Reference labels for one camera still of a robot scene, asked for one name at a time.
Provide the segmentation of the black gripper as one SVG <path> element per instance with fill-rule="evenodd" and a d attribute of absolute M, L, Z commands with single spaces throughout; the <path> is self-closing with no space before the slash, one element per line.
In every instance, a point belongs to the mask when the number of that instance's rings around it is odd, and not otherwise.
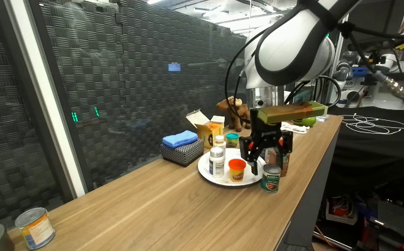
<path fill-rule="evenodd" d="M 284 165 L 284 157 L 293 151 L 293 132 L 283 130 L 282 123 L 266 123 L 258 116 L 258 108 L 251 109 L 251 133 L 240 137 L 240 153 L 251 161 L 252 174 L 258 175 L 258 156 L 266 147 L 276 147 L 277 164 Z"/>

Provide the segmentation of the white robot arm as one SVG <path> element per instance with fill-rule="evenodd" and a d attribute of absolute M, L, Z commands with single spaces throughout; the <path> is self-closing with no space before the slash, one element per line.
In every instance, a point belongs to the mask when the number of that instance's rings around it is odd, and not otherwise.
<path fill-rule="evenodd" d="M 248 38 L 245 45 L 247 87 L 284 86 L 321 76 L 332 66 L 334 45 L 328 33 L 361 0 L 300 0 L 283 17 Z M 240 137 L 241 157 L 254 174 L 266 149 L 283 151 L 282 122 L 325 111 L 316 101 L 251 108 L 251 135 Z"/>

